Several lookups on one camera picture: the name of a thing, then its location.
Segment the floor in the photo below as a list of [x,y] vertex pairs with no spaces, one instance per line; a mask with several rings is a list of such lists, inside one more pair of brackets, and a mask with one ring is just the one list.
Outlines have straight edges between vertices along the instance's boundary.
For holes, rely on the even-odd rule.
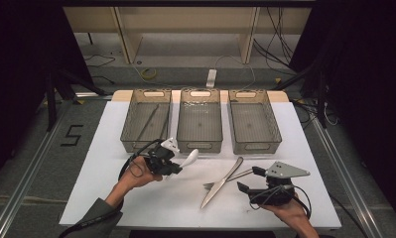
[[[252,52],[249,65],[240,63],[237,61],[239,48],[233,35],[150,34],[143,39],[138,57],[131,65],[124,61],[117,35],[92,34],[93,45],[87,34],[75,35],[86,63],[90,65],[95,85],[106,91],[159,86],[142,81],[135,67],[155,68],[158,76],[153,82],[173,87],[182,87],[181,84],[204,86],[208,70],[214,67],[218,70],[215,87],[219,88],[250,85],[250,88],[268,89],[276,85],[276,80],[290,77],[276,70],[292,73],[278,63],[267,65],[265,58],[257,52]],[[287,43],[293,49],[298,39],[299,36],[287,36]],[[266,46],[270,36],[257,36],[257,40]],[[271,51],[286,60],[281,57],[279,42],[274,42]],[[299,99],[300,87],[301,82],[298,82],[285,91],[290,98]],[[87,91],[79,86],[73,88],[78,92]],[[4,228],[1,237],[57,237],[64,230],[59,226],[60,216],[65,210],[106,100],[108,98],[99,97],[84,98],[76,103],[58,100],[60,120],[54,134],[46,133],[47,105],[39,106],[31,126],[15,148],[14,158],[0,172],[0,216],[9,215],[6,217],[9,226]],[[396,238],[396,213],[363,166],[345,132],[345,125],[333,125],[336,118],[331,117],[328,128],[322,129],[316,118],[310,117],[302,108],[296,107],[296,112],[304,122],[302,127],[324,183],[330,194],[342,204],[340,206],[333,201],[342,228],[320,232],[334,237],[362,237],[356,223],[345,213],[346,209],[369,237]],[[62,146],[73,142],[73,138],[66,137],[73,125],[81,125],[71,127],[72,133],[81,135],[77,145]],[[25,183],[25,193],[19,190],[20,181]],[[19,193],[23,194],[20,205],[11,207],[11,212],[4,214],[5,210],[9,210],[9,200]],[[295,235],[289,230],[275,231],[275,234],[277,237]],[[110,237],[128,235],[128,230],[116,228]]]

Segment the human hand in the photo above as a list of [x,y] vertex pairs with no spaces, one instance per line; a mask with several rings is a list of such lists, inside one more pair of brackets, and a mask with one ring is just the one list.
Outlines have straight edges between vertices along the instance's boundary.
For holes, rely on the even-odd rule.
[[296,200],[291,199],[287,204],[280,206],[263,205],[260,207],[272,211],[281,221],[285,222],[290,228],[295,230],[301,238],[319,237],[318,232],[313,228],[302,205]]
[[120,178],[119,183],[128,191],[134,187],[143,186],[153,180],[160,181],[162,179],[163,176],[152,174],[146,165],[145,159],[139,156],[130,163],[129,167]]
[[151,181],[160,181],[162,179],[163,176],[152,174],[146,165],[145,159],[139,156],[130,163],[129,167],[111,190],[110,194],[108,194],[105,201],[109,205],[117,207],[129,190],[143,186]]

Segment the silver knife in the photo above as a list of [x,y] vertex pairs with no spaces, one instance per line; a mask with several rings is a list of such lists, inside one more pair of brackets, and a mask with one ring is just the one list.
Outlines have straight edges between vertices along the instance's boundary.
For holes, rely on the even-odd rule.
[[220,181],[217,181],[213,187],[210,189],[210,191],[207,193],[206,197],[203,200],[203,203],[201,204],[200,209],[202,209],[204,206],[206,206],[209,201],[216,195],[216,193],[222,188],[223,184],[226,182],[226,180],[240,167],[241,163],[243,163],[243,158],[239,157],[237,159],[237,162],[235,165],[232,167],[231,171],[228,172],[228,174]]

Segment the silver fork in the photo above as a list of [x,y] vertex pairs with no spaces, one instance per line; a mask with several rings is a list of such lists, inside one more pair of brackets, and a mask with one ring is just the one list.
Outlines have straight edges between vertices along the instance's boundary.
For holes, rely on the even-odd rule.
[[[244,171],[244,172],[242,172],[242,173],[240,173],[240,174],[237,174],[237,175],[235,175],[235,176],[231,176],[231,177],[230,177],[229,179],[227,179],[226,181],[231,181],[231,180],[234,180],[234,179],[238,179],[238,178],[241,178],[241,177],[243,177],[243,176],[250,175],[250,174],[252,174],[252,173],[253,173],[253,170],[252,170],[252,169],[249,169],[249,170]],[[214,182],[204,183],[204,184],[203,184],[203,187],[204,187],[204,189],[206,189],[206,190],[210,190],[210,189],[213,187],[213,184],[214,184]]]

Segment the white table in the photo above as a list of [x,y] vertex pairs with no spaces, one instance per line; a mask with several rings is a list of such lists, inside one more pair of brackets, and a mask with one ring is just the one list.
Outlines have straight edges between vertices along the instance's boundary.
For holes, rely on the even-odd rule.
[[[125,197],[124,215],[119,226],[177,230],[275,230],[287,227],[271,212],[253,210],[248,196],[238,190],[237,181],[251,188],[265,188],[265,179],[255,175],[226,183],[212,201],[200,209],[207,194],[202,184],[223,178],[238,158],[232,153],[226,101],[221,101],[223,142],[220,154],[200,154],[194,164],[170,180],[151,182],[130,191]],[[171,135],[176,135],[179,98],[174,96],[173,102]],[[75,224],[98,197],[105,198],[117,183],[118,173],[130,156],[120,142],[128,107],[129,102],[107,103],[60,224]],[[292,181],[310,198],[312,224],[319,229],[339,228],[341,224],[292,103],[273,102],[272,107],[283,142],[274,155],[243,155],[245,160],[237,172],[253,166],[267,169],[275,161],[309,171],[310,176],[292,178]],[[176,154],[173,162],[180,164],[186,156]],[[308,204],[303,193],[297,189],[296,192],[302,202]]]

